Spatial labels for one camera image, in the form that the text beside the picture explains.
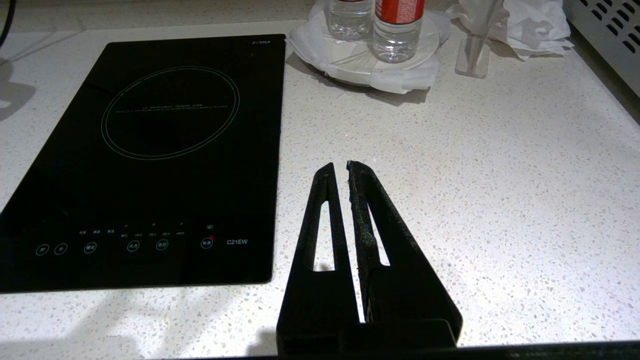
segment induction cooktop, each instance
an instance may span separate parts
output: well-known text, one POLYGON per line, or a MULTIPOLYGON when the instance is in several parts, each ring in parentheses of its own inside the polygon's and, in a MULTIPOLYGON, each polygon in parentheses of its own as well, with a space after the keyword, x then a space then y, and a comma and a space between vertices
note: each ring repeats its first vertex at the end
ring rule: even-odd
POLYGON ((284 49, 108 44, 0 214, 0 292, 270 280, 284 49))

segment water bottle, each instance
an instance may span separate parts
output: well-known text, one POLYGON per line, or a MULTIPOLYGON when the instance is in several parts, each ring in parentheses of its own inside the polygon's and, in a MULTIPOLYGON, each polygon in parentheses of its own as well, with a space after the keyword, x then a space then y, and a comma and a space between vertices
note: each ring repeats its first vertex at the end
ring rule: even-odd
POLYGON ((409 60, 420 38, 424 0, 376 0, 373 51, 387 63, 409 60))
POLYGON ((328 27, 339 40, 353 41, 371 31, 372 0, 330 0, 328 27))

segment black cable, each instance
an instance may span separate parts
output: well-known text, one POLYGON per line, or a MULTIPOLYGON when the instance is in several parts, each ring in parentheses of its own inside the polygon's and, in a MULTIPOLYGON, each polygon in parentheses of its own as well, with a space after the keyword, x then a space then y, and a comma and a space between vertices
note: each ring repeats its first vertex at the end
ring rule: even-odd
POLYGON ((15 12, 15 0, 9 0, 9 10, 6 13, 6 20, 4 21, 4 28, 2 29, 2 35, 0 35, 0 47, 4 44, 6 36, 9 35, 9 28, 13 21, 13 13, 15 12))

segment speckled countertop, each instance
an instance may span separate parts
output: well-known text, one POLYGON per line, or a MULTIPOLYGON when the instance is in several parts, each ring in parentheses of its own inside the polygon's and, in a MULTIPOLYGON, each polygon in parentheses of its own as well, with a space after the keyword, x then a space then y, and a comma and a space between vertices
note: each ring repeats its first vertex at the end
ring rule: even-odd
MULTIPOLYGON (((0 208, 107 42, 299 24, 12 35, 0 51, 0 208)), ((329 161, 356 274, 347 160, 376 171, 438 272, 465 319, 461 346, 639 339, 640 127, 575 52, 498 51, 486 79, 457 76, 453 30, 429 92, 345 87, 288 57, 271 282, 1 295, 0 357, 275 354, 310 182, 329 161)), ((320 236, 326 254, 326 224, 320 236)))

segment touch control button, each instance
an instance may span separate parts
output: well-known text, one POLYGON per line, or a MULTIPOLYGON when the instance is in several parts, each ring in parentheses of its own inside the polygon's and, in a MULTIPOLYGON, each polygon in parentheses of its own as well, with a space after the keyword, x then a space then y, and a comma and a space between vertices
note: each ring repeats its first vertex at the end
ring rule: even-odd
POLYGON ((48 253, 48 251, 49 251, 49 245, 42 244, 36 249, 36 255, 43 256, 44 254, 48 253))
POLYGON ((140 249, 140 241, 138 240, 132 240, 127 244, 128 252, 134 252, 134 251, 137 251, 138 249, 140 249))
POLYGON ((62 255, 67 251, 67 244, 62 243, 59 244, 58 246, 56 246, 56 248, 53 250, 53 253, 56 255, 62 255))
POLYGON ((158 251, 162 251, 162 250, 166 249, 167 247, 169 247, 169 240, 167 240, 167 239, 160 239, 156 243, 156 250, 158 250, 158 251))
POLYGON ((88 242, 86 243, 86 245, 84 246, 84 253, 85 254, 91 254, 92 252, 95 251, 95 249, 98 247, 98 244, 96 244, 94 241, 88 242))
POLYGON ((203 249, 208 249, 210 247, 213 246, 213 239, 212 238, 204 238, 202 240, 200 240, 200 246, 203 249))

